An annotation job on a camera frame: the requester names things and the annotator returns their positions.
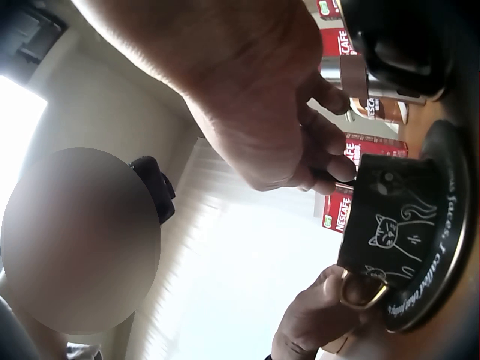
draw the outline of wooden table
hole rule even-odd
[[[431,124],[444,117],[442,105],[429,102],[424,107],[411,106],[408,124],[399,131],[407,143],[410,157],[419,155],[423,138]],[[337,355],[324,354],[322,360],[431,360],[435,351],[451,341],[465,321],[466,309],[479,294],[479,229],[477,223],[473,249],[452,295],[437,314],[423,327],[407,334],[389,334],[381,321],[366,326],[350,336]]]

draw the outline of hand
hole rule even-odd
[[[183,95],[216,151],[254,188],[330,193],[310,168],[352,180],[336,114],[348,97],[318,74],[322,41],[301,0],[73,0],[138,67]]]
[[[272,360],[314,360],[319,348],[368,318],[340,303],[342,273],[337,265],[326,268],[290,304],[274,337]],[[365,295],[356,288],[353,292],[347,296],[355,301]]]

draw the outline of mug handle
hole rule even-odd
[[[340,291],[340,302],[344,305],[347,305],[348,307],[355,309],[355,310],[366,310],[368,308],[371,308],[373,305],[378,303],[380,299],[382,299],[387,291],[388,291],[388,286],[386,284],[383,284],[382,287],[378,290],[378,292],[374,295],[374,297],[368,301],[365,304],[354,304],[353,302],[350,302],[345,294],[345,284],[348,282],[348,279],[352,276],[352,272],[348,270],[344,270],[342,274],[342,289]]]

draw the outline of black plate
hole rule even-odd
[[[472,226],[472,183],[465,139],[446,120],[429,129],[420,158],[432,159],[442,175],[439,223],[430,254],[409,286],[385,300],[385,324],[389,332],[403,332],[428,320],[447,298],[462,255],[468,252]]]

